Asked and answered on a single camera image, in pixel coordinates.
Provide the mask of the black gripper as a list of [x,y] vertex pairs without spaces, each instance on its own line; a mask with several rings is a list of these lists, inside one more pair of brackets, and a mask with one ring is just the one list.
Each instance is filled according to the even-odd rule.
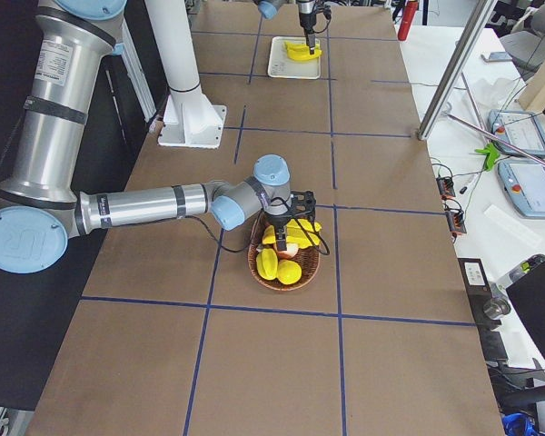
[[315,53],[315,35],[314,26],[316,25],[316,1],[315,0],[298,0],[297,1],[299,21],[303,33],[306,38],[306,44],[309,49],[309,54]]
[[276,250],[285,252],[287,250],[286,226],[291,220],[291,210],[284,204],[276,207],[272,212],[265,213],[266,220],[272,225],[275,231]]

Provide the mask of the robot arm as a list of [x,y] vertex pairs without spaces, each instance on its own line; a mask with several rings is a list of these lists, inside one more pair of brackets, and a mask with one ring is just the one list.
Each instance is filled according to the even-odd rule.
[[[280,8],[284,5],[283,1],[258,0],[254,1],[261,16],[265,19],[274,18]],[[303,30],[305,44],[311,55],[316,51],[316,38],[314,26],[317,23],[317,6],[313,0],[296,1],[299,14],[299,23]]]
[[113,184],[116,153],[84,131],[100,64],[123,39],[122,1],[42,1],[43,33],[32,92],[25,100],[14,169],[0,183],[0,269],[37,273],[68,242],[97,229],[189,219],[210,213],[226,231],[263,213],[279,247],[295,205],[290,172],[276,154],[259,158],[238,184],[212,181],[89,194],[77,183]]

